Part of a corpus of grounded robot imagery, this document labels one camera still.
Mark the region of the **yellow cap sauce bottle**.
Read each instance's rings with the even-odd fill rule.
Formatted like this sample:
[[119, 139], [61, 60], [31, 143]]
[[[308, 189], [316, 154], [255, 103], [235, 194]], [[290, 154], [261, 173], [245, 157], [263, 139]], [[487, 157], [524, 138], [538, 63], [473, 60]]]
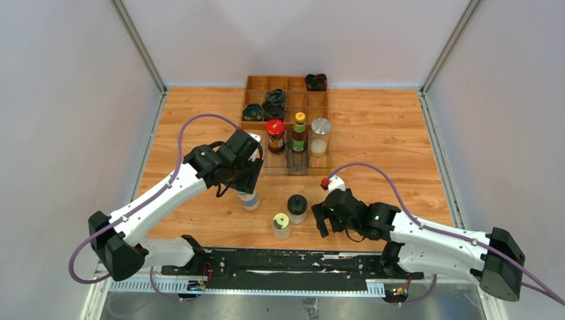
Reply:
[[291, 149], [300, 153], [304, 151], [306, 139], [306, 115], [298, 112], [294, 116], [294, 125], [292, 130]]

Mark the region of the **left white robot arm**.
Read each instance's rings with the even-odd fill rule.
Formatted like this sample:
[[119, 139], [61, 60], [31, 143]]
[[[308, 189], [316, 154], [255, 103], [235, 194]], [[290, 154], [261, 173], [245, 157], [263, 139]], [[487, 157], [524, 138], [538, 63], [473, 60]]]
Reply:
[[147, 267], [178, 266], [197, 275], [204, 257], [187, 236], [149, 239], [146, 234], [189, 199], [208, 189], [222, 197], [228, 189], [252, 194], [263, 166], [261, 136], [236, 130], [227, 141], [194, 147], [177, 167], [132, 203], [88, 220], [90, 246], [114, 281]]

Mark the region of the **large silver lid jar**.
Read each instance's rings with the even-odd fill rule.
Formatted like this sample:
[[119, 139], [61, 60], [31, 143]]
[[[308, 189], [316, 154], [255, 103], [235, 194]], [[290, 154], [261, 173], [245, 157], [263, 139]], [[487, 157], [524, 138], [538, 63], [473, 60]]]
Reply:
[[310, 155], [321, 158], [326, 155], [329, 146], [331, 122], [324, 117], [314, 119], [310, 125], [309, 151]]

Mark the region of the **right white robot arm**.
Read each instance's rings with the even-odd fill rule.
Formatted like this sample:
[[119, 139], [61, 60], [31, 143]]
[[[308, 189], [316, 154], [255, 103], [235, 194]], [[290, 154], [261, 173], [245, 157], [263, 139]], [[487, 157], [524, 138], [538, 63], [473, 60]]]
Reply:
[[520, 298], [525, 255], [504, 229], [467, 231], [409, 217], [394, 205], [363, 203], [350, 189], [331, 191], [312, 212], [322, 237], [354, 231], [385, 241], [379, 263], [389, 278], [431, 273], [469, 281], [501, 300]]

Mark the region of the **clear plastic organizer bin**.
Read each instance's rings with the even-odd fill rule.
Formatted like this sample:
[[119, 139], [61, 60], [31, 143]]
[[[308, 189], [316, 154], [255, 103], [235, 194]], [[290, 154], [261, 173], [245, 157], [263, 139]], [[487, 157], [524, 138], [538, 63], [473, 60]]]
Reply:
[[325, 154], [322, 157], [314, 157], [310, 151], [295, 153], [291, 148], [291, 132], [286, 131], [284, 137], [285, 150], [279, 154], [273, 154], [264, 143], [266, 153], [264, 154], [263, 172], [267, 175], [296, 175], [296, 176], [327, 176], [333, 170], [331, 155], [331, 144], [328, 140]]

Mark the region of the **red lid chili jar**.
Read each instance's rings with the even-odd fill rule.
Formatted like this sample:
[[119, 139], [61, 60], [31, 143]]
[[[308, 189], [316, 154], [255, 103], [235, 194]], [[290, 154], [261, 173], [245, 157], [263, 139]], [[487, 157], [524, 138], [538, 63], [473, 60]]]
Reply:
[[280, 154], [285, 150], [284, 144], [284, 123], [279, 119], [271, 119], [265, 127], [268, 136], [267, 147], [273, 154]]

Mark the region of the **silver lid spice jar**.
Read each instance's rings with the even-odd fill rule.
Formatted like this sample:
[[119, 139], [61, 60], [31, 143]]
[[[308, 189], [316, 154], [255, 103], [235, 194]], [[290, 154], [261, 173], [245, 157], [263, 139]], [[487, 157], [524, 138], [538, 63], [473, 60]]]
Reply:
[[256, 191], [253, 191], [252, 193], [237, 191], [237, 195], [241, 200], [243, 207], [248, 211], [254, 211], [260, 205], [260, 199]]

